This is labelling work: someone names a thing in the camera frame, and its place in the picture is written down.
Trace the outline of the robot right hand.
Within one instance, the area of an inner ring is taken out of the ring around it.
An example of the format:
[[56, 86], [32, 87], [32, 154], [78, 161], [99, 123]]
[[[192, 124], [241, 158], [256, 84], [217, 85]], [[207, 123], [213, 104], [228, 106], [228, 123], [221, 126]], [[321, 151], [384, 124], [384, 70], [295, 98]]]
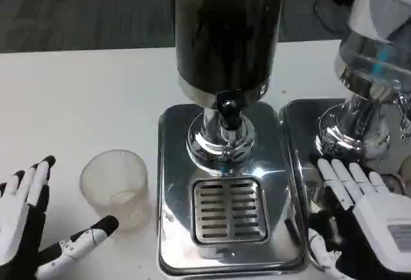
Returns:
[[410, 279], [410, 197], [356, 162], [317, 161], [326, 197], [308, 218], [308, 242], [332, 279]]

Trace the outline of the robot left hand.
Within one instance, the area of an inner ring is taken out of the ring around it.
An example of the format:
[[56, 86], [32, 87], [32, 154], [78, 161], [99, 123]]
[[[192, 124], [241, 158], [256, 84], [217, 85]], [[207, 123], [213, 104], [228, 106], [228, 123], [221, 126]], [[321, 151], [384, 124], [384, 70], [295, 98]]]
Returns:
[[54, 279], [111, 237], [119, 220], [105, 216], [67, 240], [40, 249], [49, 204], [49, 155], [1, 184], [1, 279]]

